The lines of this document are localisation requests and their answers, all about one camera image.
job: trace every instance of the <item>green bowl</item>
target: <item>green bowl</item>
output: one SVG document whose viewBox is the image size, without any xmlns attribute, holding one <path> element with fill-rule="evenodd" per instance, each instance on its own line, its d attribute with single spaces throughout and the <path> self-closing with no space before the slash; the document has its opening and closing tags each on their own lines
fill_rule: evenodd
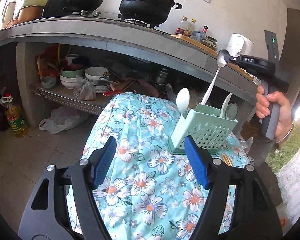
<svg viewBox="0 0 300 240">
<path fill-rule="evenodd" d="M 79 70 L 61 70 L 61 75 L 68 78 L 84 77 L 84 69 Z"/>
</svg>

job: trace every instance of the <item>floral tablecloth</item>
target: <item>floral tablecloth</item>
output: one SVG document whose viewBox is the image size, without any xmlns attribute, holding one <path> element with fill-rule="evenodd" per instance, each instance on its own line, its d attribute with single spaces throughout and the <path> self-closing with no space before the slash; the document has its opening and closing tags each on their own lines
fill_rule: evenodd
<svg viewBox="0 0 300 240">
<path fill-rule="evenodd" d="M 106 179 L 93 195 L 112 239 L 188 239 L 202 212 L 208 191 L 196 181 L 186 155 L 166 147 L 180 113 L 172 102 L 125 93 L 114 97 L 96 121 L 83 151 L 88 158 L 108 138 L 117 151 Z M 231 133 L 216 154 L 228 165 L 249 163 Z M 234 203 L 229 187 L 220 233 L 228 230 Z M 72 188 L 67 196 L 74 231 L 81 233 Z"/>
</svg>

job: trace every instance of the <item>green bottle label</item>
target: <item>green bottle label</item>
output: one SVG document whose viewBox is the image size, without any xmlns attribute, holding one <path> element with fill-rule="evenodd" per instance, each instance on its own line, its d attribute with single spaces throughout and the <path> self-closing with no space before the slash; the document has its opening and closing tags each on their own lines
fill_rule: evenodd
<svg viewBox="0 0 300 240">
<path fill-rule="evenodd" d="M 8 122 L 13 131 L 19 131 L 26 124 L 23 116 L 17 117 L 16 115 L 10 116 Z"/>
</svg>

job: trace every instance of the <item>white plastic spoon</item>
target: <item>white plastic spoon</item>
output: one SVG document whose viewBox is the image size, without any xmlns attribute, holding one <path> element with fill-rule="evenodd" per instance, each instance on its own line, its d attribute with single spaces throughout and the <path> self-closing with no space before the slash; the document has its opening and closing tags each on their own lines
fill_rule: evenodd
<svg viewBox="0 0 300 240">
<path fill-rule="evenodd" d="M 186 109 L 188 108 L 189 101 L 190 101 L 189 90 L 187 88 L 181 89 L 176 99 L 176 105 L 181 114 L 183 114 L 184 111 L 186 111 Z"/>
<path fill-rule="evenodd" d="M 207 92 L 204 94 L 204 97 L 203 97 L 203 99 L 201 101 L 202 105 L 205 105 L 207 103 L 207 101 L 208 101 L 208 98 L 209 98 L 209 96 L 211 94 L 212 88 L 213 88 L 214 83 L 215 83 L 215 81 L 217 79 L 217 76 L 218 76 L 220 68 L 222 68 L 225 65 L 227 65 L 227 62 L 224 60 L 224 56 L 226 56 L 226 55 L 229 55 L 229 52 L 227 50 L 225 50 L 225 49 L 220 50 L 218 52 L 218 54 L 217 54 L 218 69 L 217 69 L 217 72 L 216 72 L 216 74 L 215 74 L 215 76 L 214 76 L 214 78 L 213 78 L 213 80 L 212 80 L 212 82 L 211 82 L 211 84 L 210 84 Z"/>
</svg>

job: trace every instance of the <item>wooden tray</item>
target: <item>wooden tray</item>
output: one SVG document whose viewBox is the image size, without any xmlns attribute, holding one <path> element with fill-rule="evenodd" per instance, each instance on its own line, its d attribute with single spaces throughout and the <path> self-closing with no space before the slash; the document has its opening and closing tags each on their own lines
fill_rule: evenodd
<svg viewBox="0 0 300 240">
<path fill-rule="evenodd" d="M 175 37 L 177 39 L 181 39 L 183 41 L 189 42 L 194 46 L 199 47 L 200 49 L 205 50 L 206 52 L 208 52 L 209 54 L 211 54 L 214 58 L 217 57 L 217 53 L 213 50 L 208 48 L 207 46 L 201 44 L 198 41 L 195 41 L 187 36 L 184 36 L 182 34 L 178 34 L 178 35 L 171 35 L 172 37 Z M 230 68 L 234 69 L 235 71 L 237 71 L 239 74 L 241 74 L 242 76 L 244 76 L 246 79 L 253 81 L 253 77 L 250 76 L 247 72 L 245 72 L 243 69 L 241 69 L 239 66 L 232 64 L 232 63 L 228 63 L 227 66 L 229 66 Z"/>
</svg>

